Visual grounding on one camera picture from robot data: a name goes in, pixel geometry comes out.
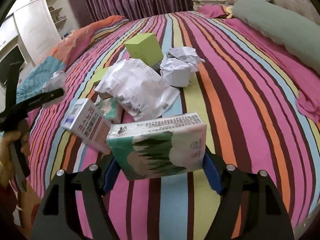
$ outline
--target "human hand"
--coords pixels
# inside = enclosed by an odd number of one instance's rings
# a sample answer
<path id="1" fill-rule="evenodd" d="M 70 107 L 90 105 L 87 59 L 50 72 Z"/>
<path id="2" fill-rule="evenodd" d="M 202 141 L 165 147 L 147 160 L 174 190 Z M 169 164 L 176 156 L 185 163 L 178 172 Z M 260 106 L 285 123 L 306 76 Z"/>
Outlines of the human hand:
<path id="1" fill-rule="evenodd" d="M 0 138 L 0 185 L 2 188 L 6 189 L 9 180 L 15 175 L 14 166 L 10 160 L 10 143 L 17 141 L 21 137 L 20 131 L 10 131 L 4 133 L 3 137 Z M 22 136 L 22 148 L 21 152 L 28 157 L 30 155 L 29 150 L 29 133 L 26 133 Z"/>

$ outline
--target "box with red text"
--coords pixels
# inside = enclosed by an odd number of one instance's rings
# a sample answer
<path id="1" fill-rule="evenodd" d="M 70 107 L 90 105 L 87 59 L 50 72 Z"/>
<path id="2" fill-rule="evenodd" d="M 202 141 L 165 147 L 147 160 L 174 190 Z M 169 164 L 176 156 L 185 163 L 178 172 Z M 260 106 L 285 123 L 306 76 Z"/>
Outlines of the box with red text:
<path id="1" fill-rule="evenodd" d="M 62 124 L 63 128 L 80 137 L 85 144 L 105 154 L 110 153 L 106 143 L 110 126 L 111 122 L 88 98 L 78 99 Z"/>

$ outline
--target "wardrobe door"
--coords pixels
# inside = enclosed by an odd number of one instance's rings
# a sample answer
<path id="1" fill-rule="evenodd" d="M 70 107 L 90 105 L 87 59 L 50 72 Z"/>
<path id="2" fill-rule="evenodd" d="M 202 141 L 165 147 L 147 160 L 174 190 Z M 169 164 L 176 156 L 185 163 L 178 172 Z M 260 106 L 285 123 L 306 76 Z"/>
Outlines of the wardrobe door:
<path id="1" fill-rule="evenodd" d="M 60 41 L 60 35 L 51 18 L 45 0 L 34 0 L 14 13 L 19 35 L 33 62 L 37 65 L 52 47 Z"/>

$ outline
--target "television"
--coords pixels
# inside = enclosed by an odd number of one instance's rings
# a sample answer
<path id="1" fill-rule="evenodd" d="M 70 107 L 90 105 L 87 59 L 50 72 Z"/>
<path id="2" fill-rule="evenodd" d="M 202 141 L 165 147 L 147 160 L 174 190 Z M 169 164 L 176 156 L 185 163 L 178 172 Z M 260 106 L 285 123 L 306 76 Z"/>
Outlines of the television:
<path id="1" fill-rule="evenodd" d="M 0 83 L 1 86 L 5 86 L 10 75 L 11 64 L 19 62 L 15 67 L 21 67 L 24 63 L 24 57 L 22 56 L 18 46 L 15 46 L 0 62 Z"/>

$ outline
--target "white plastic bag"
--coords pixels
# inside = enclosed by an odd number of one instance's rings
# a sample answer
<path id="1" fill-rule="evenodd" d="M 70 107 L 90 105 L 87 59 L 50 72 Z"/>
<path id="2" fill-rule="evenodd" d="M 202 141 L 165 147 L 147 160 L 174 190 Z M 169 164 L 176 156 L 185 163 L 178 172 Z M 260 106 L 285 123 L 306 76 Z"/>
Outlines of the white plastic bag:
<path id="1" fill-rule="evenodd" d="M 111 66 L 95 91 L 112 95 L 135 121 L 160 117 L 180 94 L 140 59 Z"/>
<path id="2" fill-rule="evenodd" d="M 56 98 L 55 100 L 52 100 L 49 103 L 43 104 L 44 108 L 49 108 L 52 105 L 56 105 L 66 97 L 66 94 L 67 94 L 67 89 L 65 86 L 66 79 L 67 79 L 67 75 L 64 71 L 57 71 L 53 73 L 53 77 L 50 78 L 50 80 L 46 84 L 43 85 L 42 92 L 50 92 L 59 88 L 62 88 L 64 91 L 64 94 L 62 97 Z"/>
<path id="3" fill-rule="evenodd" d="M 198 65 L 204 62 L 196 50 L 190 47 L 172 48 L 160 65 L 161 76 L 173 87 L 187 87 L 190 76 L 198 72 Z"/>

